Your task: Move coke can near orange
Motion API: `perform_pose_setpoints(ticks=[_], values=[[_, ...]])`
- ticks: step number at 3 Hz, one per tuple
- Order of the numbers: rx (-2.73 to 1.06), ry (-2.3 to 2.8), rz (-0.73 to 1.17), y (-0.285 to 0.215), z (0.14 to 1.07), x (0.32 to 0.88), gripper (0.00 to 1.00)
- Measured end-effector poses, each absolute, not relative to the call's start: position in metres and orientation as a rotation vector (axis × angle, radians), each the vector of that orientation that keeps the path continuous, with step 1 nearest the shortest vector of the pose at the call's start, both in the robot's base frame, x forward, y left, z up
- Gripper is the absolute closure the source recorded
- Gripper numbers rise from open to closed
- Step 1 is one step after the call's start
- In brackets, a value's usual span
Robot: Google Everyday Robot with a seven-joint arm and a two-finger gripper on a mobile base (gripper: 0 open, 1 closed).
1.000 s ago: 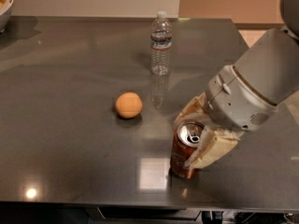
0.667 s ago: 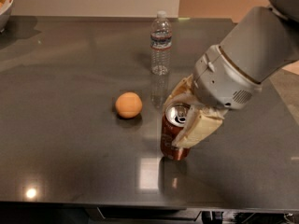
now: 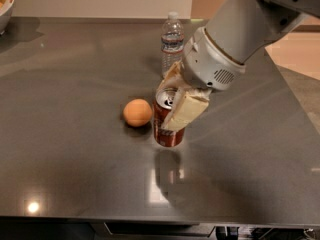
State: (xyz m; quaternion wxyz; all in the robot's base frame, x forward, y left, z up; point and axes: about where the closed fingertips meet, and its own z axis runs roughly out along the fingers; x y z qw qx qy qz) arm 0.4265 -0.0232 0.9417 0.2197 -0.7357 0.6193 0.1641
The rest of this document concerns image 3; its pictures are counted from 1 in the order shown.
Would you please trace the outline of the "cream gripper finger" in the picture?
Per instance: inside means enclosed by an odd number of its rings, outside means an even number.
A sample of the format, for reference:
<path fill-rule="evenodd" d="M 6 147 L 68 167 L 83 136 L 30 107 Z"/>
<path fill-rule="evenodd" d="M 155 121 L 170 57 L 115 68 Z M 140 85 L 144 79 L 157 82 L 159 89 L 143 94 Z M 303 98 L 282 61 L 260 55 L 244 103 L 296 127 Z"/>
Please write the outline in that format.
<path fill-rule="evenodd" d="M 166 117 L 169 130 L 179 131 L 198 118 L 208 107 L 210 89 L 178 89 L 170 114 Z"/>
<path fill-rule="evenodd" d="M 174 89 L 190 89 L 191 85 L 183 77 L 182 61 L 177 61 L 172 64 L 170 69 L 165 73 L 163 80 L 159 84 L 157 90 L 166 88 Z"/>

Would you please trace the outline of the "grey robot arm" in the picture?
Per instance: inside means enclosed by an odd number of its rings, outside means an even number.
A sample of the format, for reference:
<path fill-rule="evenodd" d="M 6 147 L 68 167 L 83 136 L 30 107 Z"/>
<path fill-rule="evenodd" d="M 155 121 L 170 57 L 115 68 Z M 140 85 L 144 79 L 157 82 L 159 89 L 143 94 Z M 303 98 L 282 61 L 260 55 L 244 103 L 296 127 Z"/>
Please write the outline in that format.
<path fill-rule="evenodd" d="M 290 33 L 305 16 L 320 17 L 320 0 L 226 0 L 185 44 L 159 87 L 177 90 L 161 128 L 177 132 L 209 105 L 213 91 L 224 91 L 245 72 L 260 48 Z"/>

